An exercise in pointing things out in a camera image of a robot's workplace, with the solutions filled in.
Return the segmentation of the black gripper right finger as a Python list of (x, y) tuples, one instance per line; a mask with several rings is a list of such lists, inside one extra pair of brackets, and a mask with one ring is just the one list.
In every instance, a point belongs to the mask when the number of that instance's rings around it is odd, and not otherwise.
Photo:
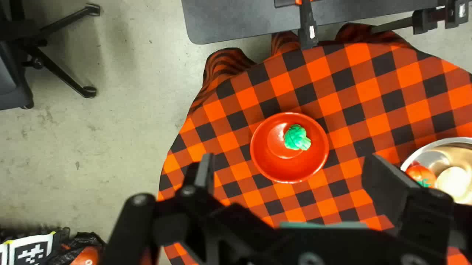
[(390, 222), (390, 233), (417, 240), (448, 240), (451, 197), (421, 187), (380, 156), (364, 158), (361, 184), (377, 214)]

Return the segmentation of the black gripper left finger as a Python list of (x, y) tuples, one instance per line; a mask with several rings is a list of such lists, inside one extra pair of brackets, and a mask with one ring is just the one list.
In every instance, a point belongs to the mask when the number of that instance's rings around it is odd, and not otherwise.
[(178, 194), (188, 197), (200, 191), (206, 194), (213, 191), (213, 156), (210, 153), (204, 153), (199, 162), (187, 166)]

